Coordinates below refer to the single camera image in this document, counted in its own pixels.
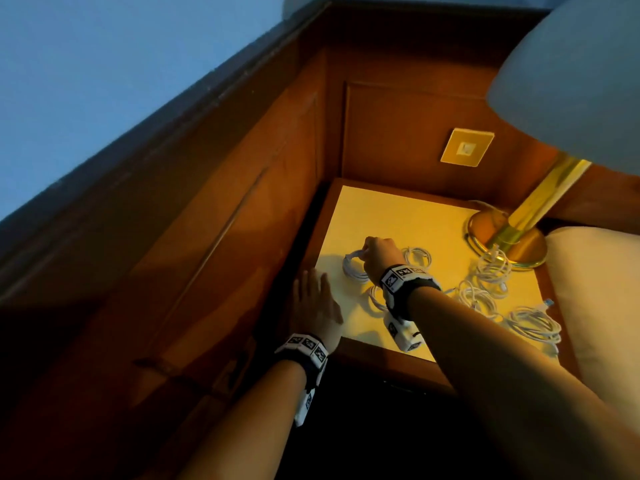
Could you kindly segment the black white left wrist tracker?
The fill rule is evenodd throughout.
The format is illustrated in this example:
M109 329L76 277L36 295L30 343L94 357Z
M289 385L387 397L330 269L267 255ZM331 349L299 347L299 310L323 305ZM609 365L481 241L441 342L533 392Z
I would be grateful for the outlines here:
M299 428L305 423L308 411L321 383L329 353L324 343L316 335L293 333L274 352L274 362L290 361L299 364L306 375L306 385L300 395L298 408L294 416L294 426Z

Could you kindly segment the wooden wall panelling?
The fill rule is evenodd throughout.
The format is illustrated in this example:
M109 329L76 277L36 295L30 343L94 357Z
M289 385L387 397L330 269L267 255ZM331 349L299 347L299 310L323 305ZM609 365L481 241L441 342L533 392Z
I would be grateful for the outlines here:
M176 475L289 335L320 184L510 215L558 151L486 96L551 12L315 0L2 221L0 480ZM453 128L495 133L478 167ZM640 177L593 163L536 229L567 226L640 235ZM509 288L556 299L547 257Z

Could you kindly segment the brass table lamp white shade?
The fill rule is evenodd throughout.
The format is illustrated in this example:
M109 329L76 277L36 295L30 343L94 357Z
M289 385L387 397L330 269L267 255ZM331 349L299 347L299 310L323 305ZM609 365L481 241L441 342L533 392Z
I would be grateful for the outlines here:
M547 257L536 224L593 163L640 177L640 0L565 1L510 53L486 101L558 151L510 215L482 210L467 223L476 254L532 269Z

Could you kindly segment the wooden nightstand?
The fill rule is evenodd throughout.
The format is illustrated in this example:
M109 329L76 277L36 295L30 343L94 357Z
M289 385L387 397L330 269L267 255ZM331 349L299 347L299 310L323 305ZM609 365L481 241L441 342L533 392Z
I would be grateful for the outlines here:
M370 305L369 286L347 277L341 263L348 252L362 247L366 236L388 237L400 248L427 249L429 272L443 289L450 289L477 261L465 233L468 218L485 209L476 201L343 178L320 184L305 217L310 235L301 268L315 266L327 273L342 309L346 323L332 359L405 387L453 395L425 345L410 353L398 350L380 311Z

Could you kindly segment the person's right forearm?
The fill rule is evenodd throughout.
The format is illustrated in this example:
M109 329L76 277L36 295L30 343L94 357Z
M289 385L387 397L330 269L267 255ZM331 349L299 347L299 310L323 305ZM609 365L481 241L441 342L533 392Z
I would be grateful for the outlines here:
M640 436L535 347L429 287L408 311L437 364L529 480L640 480Z

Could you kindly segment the black white wrist tracker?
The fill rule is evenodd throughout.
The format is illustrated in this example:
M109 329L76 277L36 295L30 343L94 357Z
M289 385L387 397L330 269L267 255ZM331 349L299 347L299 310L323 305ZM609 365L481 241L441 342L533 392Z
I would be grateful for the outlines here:
M442 291L439 283L427 271L408 264L387 268L380 279L387 311L384 327L401 352L411 352L423 344L422 335L411 320L408 298L412 291L428 287Z
M293 333L274 352L274 362L290 361L299 364L306 375L306 385L300 395L298 408L294 416L294 426L299 428L305 423L308 411L321 383L329 353L324 343L316 335Z

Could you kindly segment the person's right hand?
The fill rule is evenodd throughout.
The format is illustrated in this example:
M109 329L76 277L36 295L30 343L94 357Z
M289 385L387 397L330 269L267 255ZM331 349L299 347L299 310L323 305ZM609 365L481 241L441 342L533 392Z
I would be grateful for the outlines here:
M380 238L380 261L375 264L364 264L364 270L374 285L379 285L388 268L405 265L403 252L398 249L392 239Z

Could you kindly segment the person's left hand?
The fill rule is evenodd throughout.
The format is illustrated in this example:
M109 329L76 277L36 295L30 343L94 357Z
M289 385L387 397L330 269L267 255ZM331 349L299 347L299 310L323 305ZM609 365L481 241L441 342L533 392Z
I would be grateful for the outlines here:
M293 282L289 315L290 332L316 335L323 341L329 355L340 343L343 326L331 319L331 297L328 275L314 267L304 270Z

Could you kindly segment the white wall switch plate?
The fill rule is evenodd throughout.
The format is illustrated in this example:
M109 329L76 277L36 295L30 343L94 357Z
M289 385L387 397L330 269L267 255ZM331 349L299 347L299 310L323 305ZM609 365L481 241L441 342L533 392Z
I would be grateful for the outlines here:
M490 147L495 133L453 128L440 158L442 163L476 168Z

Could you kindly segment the person's left forearm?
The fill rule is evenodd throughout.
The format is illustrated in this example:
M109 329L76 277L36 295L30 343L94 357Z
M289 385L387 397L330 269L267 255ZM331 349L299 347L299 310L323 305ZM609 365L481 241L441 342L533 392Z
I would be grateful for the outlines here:
M274 480L307 377L274 364L210 431L177 480Z

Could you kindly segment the black white right wrist tracker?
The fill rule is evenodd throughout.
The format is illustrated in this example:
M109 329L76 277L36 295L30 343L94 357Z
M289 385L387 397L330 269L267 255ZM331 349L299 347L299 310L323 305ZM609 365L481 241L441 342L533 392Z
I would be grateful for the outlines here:
M387 268L380 279L387 311L384 327L401 352L411 352L423 344L422 335L411 320L408 298L412 291L428 287L442 291L439 283L427 271L408 264Z

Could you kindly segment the cream pillow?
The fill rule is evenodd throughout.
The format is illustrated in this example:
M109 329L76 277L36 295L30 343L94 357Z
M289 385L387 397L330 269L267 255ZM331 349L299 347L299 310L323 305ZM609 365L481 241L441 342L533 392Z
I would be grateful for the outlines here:
M640 436L640 235L567 226L546 241L582 381Z

